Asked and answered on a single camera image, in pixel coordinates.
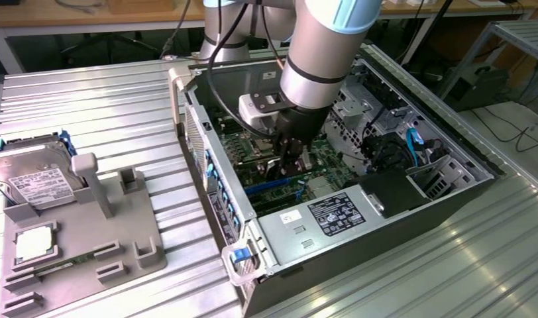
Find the handle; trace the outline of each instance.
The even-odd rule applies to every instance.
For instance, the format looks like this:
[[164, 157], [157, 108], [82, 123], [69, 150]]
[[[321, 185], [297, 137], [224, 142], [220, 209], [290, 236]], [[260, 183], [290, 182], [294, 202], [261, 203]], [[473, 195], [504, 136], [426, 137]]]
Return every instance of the handle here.
[[268, 269], [262, 267], [244, 275], [240, 275], [237, 273], [230, 256], [233, 255], [236, 250], [246, 247], [249, 247], [249, 241], [248, 239], [242, 238], [238, 242], [222, 249], [222, 262], [225, 263], [228, 275], [230, 276], [230, 282], [234, 286], [242, 286], [268, 274]]
[[482, 68], [478, 68], [476, 71], [476, 75], [480, 75], [482, 72], [489, 72], [492, 70], [492, 66], [484, 66]]

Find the hard drive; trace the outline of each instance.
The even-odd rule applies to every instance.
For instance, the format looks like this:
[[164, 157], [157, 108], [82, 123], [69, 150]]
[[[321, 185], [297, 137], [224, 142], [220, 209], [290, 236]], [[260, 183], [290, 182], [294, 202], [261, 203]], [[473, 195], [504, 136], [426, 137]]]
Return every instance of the hard drive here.
[[0, 140], [0, 191], [10, 205], [30, 203], [42, 210], [76, 200], [73, 191], [86, 182], [72, 170], [74, 154], [64, 134]]

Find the white label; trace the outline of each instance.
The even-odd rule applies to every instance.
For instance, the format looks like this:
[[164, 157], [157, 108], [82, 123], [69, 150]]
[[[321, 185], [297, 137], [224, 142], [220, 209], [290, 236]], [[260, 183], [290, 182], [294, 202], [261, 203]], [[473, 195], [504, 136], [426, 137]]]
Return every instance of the white label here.
[[10, 178], [10, 183], [34, 206], [73, 196], [72, 186], [60, 168]]
[[264, 79], [265, 80], [270, 80], [272, 78], [276, 78], [276, 77], [277, 77], [277, 72], [264, 73]]
[[293, 221], [301, 220], [304, 218], [298, 210], [293, 210], [292, 212], [284, 213], [280, 216], [284, 224], [292, 223]]

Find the barcode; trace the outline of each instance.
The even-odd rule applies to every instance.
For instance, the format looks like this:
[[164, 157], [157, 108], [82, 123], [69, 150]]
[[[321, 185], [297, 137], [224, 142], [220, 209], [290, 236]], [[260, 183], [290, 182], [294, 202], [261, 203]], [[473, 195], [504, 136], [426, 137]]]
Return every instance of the barcode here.
[[72, 195], [73, 195], [72, 191], [62, 191], [54, 194], [54, 199], [61, 199], [62, 197], [69, 197]]

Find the aluminum workbench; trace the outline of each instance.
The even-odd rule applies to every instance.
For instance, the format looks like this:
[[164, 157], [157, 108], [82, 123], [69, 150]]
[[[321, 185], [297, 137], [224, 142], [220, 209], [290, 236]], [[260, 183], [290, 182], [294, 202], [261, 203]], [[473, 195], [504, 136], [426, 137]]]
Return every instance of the aluminum workbench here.
[[[260, 316], [538, 317], [538, 180], [505, 163], [506, 155], [392, 59], [373, 46], [366, 50], [508, 177], [436, 230]], [[44, 317], [101, 317], [109, 306], [120, 317], [241, 316], [176, 138], [172, 67], [156, 61], [24, 74], [0, 86], [2, 137], [64, 127], [78, 151], [97, 154], [102, 177], [128, 166], [145, 173], [168, 251], [164, 270]]]

